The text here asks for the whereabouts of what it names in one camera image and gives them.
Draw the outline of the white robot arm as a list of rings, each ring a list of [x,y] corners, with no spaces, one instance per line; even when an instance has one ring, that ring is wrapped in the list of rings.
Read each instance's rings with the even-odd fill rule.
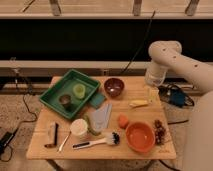
[[[213,171],[213,66],[182,55],[178,41],[155,41],[148,53],[148,85],[159,87],[172,69],[204,93],[190,114],[182,171]]]

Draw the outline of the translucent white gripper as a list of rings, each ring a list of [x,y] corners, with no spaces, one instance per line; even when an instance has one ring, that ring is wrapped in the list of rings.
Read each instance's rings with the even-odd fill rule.
[[[159,90],[156,87],[159,87],[163,84],[167,73],[167,68],[163,67],[157,63],[151,63],[145,73],[145,82],[150,86],[148,88],[148,100],[150,103],[153,103],[158,98]]]

